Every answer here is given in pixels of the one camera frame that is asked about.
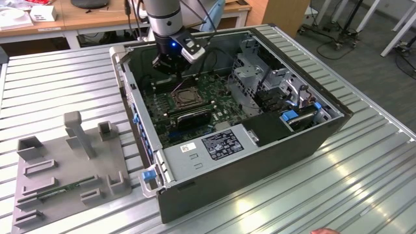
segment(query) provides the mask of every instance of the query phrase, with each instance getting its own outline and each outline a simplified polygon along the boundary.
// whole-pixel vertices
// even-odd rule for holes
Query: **open computer tower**
[[[113,48],[162,223],[310,156],[352,116],[256,29],[218,32],[205,50],[176,79],[152,67],[153,42]]]

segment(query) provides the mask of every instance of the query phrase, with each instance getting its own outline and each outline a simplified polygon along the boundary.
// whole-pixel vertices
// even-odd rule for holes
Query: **gray floor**
[[[320,9],[324,0],[313,0],[312,5],[316,9]],[[330,15],[337,0],[332,1],[326,14]],[[344,25],[348,14],[353,8],[353,3],[346,5],[346,8],[340,17],[340,24]],[[356,18],[352,22],[352,28],[356,29],[357,25],[366,13],[365,8],[360,8]],[[357,87],[357,89],[416,132],[416,103],[413,98],[416,97],[416,80],[409,78],[396,67],[394,58],[396,53],[384,58],[380,56],[382,49],[394,36],[394,32],[390,29],[394,26],[394,22],[374,14],[369,20],[366,27],[360,33],[358,45],[356,49],[340,60],[329,60],[322,58],[316,48],[320,44],[330,39],[306,32],[302,35],[296,36],[298,43],[326,63],[326,65]],[[406,41],[414,35],[413,32],[408,32],[404,36]],[[320,52],[328,57],[338,57],[349,47],[334,51],[332,47],[322,47]],[[416,65],[416,51],[410,55],[413,64]],[[398,60],[400,66],[406,68],[410,72],[410,68]]]

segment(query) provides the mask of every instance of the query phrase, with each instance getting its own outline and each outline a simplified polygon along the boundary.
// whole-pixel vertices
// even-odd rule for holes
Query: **wooden cabinet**
[[[252,6],[245,25],[273,23],[293,38],[309,0],[245,0]]]

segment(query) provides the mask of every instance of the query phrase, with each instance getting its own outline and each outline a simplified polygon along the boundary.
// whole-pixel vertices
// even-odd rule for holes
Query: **power supply label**
[[[232,130],[226,130],[202,139],[210,158],[218,160],[244,150]]]

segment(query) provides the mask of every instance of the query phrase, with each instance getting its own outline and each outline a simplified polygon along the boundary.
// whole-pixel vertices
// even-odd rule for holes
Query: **cpu socket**
[[[194,87],[178,89],[172,93],[172,98],[174,100],[177,108],[188,108],[202,103],[202,98],[197,94],[197,89]]]

